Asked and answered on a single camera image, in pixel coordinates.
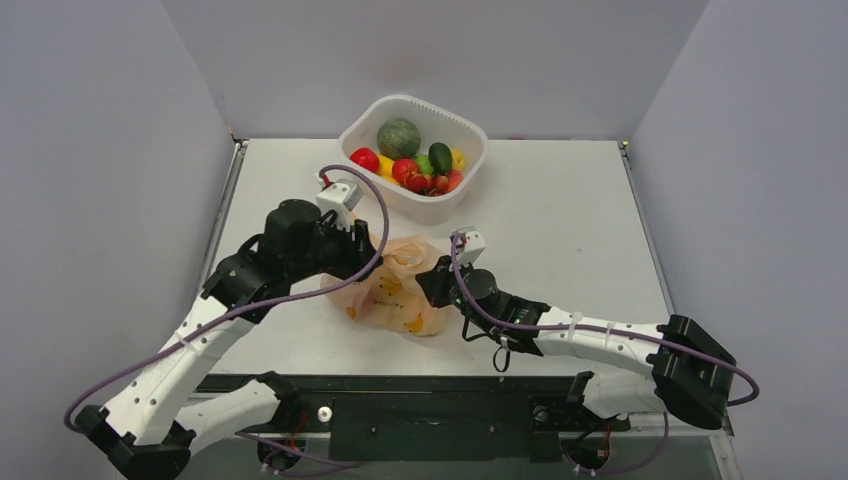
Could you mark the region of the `orange translucent plastic bag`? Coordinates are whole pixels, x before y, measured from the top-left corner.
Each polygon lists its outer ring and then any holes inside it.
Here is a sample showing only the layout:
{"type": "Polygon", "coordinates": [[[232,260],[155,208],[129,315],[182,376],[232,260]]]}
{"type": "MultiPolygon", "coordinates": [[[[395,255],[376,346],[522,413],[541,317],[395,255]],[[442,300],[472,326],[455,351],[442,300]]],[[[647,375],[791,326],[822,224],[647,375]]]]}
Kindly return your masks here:
{"type": "Polygon", "coordinates": [[[433,269],[442,252],[420,235],[390,239],[383,263],[367,279],[326,295],[361,325],[419,337],[442,333],[446,311],[430,306],[416,276],[433,269]]]}

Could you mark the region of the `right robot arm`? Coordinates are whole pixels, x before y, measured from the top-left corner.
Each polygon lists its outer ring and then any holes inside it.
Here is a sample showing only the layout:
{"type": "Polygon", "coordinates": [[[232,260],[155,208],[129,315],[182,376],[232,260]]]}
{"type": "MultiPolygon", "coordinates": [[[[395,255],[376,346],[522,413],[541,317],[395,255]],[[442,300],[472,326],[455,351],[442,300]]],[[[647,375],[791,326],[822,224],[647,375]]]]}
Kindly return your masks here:
{"type": "Polygon", "coordinates": [[[621,323],[568,312],[498,288],[494,275],[471,265],[455,271],[447,256],[415,277],[428,303],[454,307],[480,337],[507,354],[567,356],[609,366],[574,380],[566,418],[588,427],[599,418],[668,413],[700,429],[723,426],[735,358],[695,320],[621,323]]]}

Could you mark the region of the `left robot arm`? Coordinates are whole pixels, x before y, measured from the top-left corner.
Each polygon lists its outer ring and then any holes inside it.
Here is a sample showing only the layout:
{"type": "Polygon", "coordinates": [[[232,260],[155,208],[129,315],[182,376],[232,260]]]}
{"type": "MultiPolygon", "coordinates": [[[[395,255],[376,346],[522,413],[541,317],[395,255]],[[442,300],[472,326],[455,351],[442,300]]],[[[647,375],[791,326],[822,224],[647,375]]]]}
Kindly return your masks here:
{"type": "Polygon", "coordinates": [[[195,406],[187,399],[274,306],[295,300],[294,284],[330,274],[347,286],[380,264],[381,246],[354,206],[326,196],[280,203],[260,233],[218,263],[160,351],[125,370],[129,385],[102,406],[77,398],[65,426],[128,479],[173,479],[194,454],[239,430],[291,427],[299,406],[294,387],[274,372],[195,406]]]}

